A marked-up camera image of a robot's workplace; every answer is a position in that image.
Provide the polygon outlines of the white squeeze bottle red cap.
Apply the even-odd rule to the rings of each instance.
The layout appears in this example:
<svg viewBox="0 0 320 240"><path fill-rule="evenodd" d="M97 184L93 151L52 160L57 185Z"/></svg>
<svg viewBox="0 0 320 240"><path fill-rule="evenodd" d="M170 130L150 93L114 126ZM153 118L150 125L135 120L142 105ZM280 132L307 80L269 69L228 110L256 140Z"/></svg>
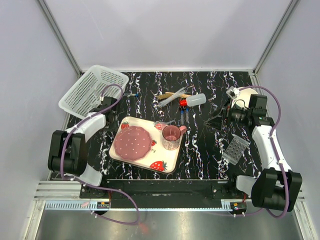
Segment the white squeeze bottle red cap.
<svg viewBox="0 0 320 240"><path fill-rule="evenodd" d="M204 93L188 96L185 99L179 101L181 107L194 107L202 105L207 101Z"/></svg>

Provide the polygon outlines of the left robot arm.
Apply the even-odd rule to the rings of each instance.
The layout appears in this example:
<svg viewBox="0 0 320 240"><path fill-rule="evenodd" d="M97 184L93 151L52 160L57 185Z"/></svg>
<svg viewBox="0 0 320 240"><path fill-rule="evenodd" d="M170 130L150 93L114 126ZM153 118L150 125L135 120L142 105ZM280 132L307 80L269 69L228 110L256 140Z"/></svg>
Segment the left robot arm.
<svg viewBox="0 0 320 240"><path fill-rule="evenodd" d="M67 179L77 178L91 185L90 192L97 198L108 193L108 186L102 182L102 173L88 163L87 142L102 129L113 130L117 125L119 100L105 96L100 105L78 124L66 130L53 132L50 142L47 166Z"/></svg>

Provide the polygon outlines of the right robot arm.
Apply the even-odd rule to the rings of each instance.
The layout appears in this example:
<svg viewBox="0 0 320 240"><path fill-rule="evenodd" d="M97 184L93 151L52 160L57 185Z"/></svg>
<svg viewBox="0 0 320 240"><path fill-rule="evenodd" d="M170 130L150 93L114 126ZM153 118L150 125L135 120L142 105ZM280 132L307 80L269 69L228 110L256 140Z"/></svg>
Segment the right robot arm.
<svg viewBox="0 0 320 240"><path fill-rule="evenodd" d="M265 95L251 94L248 108L237 109L228 100L204 124L219 131L225 124L243 124L258 149L262 165L259 177L234 176L227 185L228 195L236 199L245 193L257 208L286 213L293 210L303 179L300 173L292 171L282 154L276 124L267 116L267 101Z"/></svg>

